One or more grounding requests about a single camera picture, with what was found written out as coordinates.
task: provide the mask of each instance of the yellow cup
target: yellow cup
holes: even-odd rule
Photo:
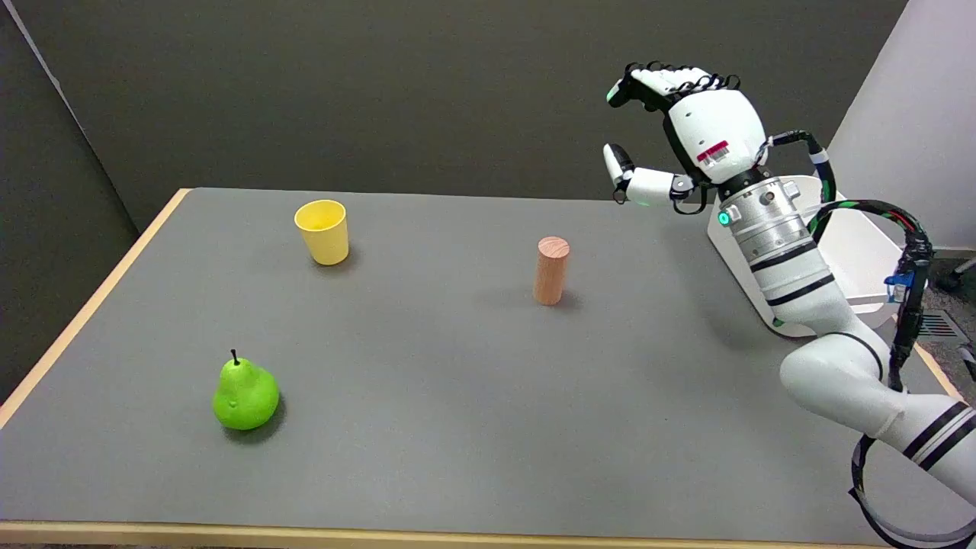
[[[295,212],[295,225],[305,239],[312,259],[336,265],[349,255],[346,207],[335,200],[315,200]]]

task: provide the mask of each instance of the wooden cylinder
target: wooden cylinder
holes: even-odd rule
[[[566,263],[569,260],[569,243],[558,236],[539,240],[539,265],[536,267],[536,284],[532,295],[543,305],[555,305],[562,298],[562,285],[566,281]]]

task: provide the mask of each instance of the blue connector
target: blue connector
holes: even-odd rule
[[[895,273],[884,280],[888,286],[888,303],[901,303],[915,281],[915,273]]]

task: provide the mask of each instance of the green pear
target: green pear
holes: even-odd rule
[[[214,393],[214,415],[228,429],[247,431],[261,427],[278,407],[278,384],[267,370],[247,359],[232,360],[221,369]]]

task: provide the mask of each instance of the black stripe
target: black stripe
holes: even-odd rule
[[[834,275],[833,274],[828,274],[827,276],[824,276],[823,278],[821,278],[821,279],[819,279],[819,280],[817,280],[815,282],[810,282],[809,284],[803,286],[802,288],[796,290],[795,292],[790,292],[790,293],[788,293],[787,295],[785,295],[783,297],[778,297],[776,299],[767,299],[766,300],[766,303],[768,303],[770,307],[776,307],[777,305],[783,305],[784,303],[789,303],[790,301],[792,301],[792,300],[794,300],[794,299],[796,299],[798,297],[803,297],[806,294],[812,292],[813,290],[815,290],[817,288],[826,286],[827,284],[830,284],[833,281],[834,281]]]
[[[963,404],[962,402],[956,402],[950,406],[948,410],[942,412],[942,415],[935,418],[935,421],[929,423],[928,427],[919,433],[912,443],[905,447],[905,450],[903,450],[902,453],[909,459],[914,458],[915,454],[917,454],[923,446],[928,444],[928,441],[932,437],[935,437],[939,431],[942,431],[943,427],[948,425],[950,421],[956,419],[956,417],[962,412],[966,411],[968,407],[969,406]]]
[[[781,263],[786,263],[790,259],[792,259],[792,258],[794,258],[794,257],[796,257],[798,255],[805,254],[806,252],[808,252],[810,250],[815,250],[815,249],[817,249],[817,243],[814,242],[813,240],[810,240],[809,242],[803,244],[802,246],[797,246],[796,248],[790,250],[789,252],[787,252],[787,253],[785,253],[783,255],[778,255],[776,257],[771,257],[769,259],[764,259],[764,260],[760,261],[759,263],[756,263],[755,265],[751,265],[749,267],[749,270],[752,271],[753,273],[755,273],[756,271],[762,271],[763,269],[765,269],[767,267],[773,267],[774,265],[779,265]]]
[[[918,467],[921,467],[925,471],[931,469],[932,466],[942,459],[942,456],[949,453],[949,450],[953,449],[956,444],[959,443],[959,441],[965,439],[966,435],[972,433],[973,430],[976,430],[976,415],[970,417],[965,421],[965,423],[956,427],[956,430],[953,431],[953,433],[949,435],[947,439],[942,441],[942,443],[939,444],[939,447],[935,448],[932,450],[932,453],[925,456],[925,459],[918,464]]]
[[[849,334],[847,332],[828,332],[828,333],[826,333],[824,335],[831,335],[831,334],[837,334],[837,335],[842,335],[842,336],[845,336],[845,337],[849,337],[849,338],[853,339],[854,341],[856,341],[856,342],[860,343],[861,345],[863,345],[865,347],[865,349],[867,349],[871,353],[871,356],[874,357],[874,361],[877,362],[877,380],[878,381],[881,381],[881,379],[884,378],[884,366],[881,365],[881,357],[879,357],[877,355],[877,351],[875,351],[872,346],[868,345],[868,343],[865,342],[865,340],[861,339],[860,337],[858,337],[858,336],[856,336],[854,334]]]

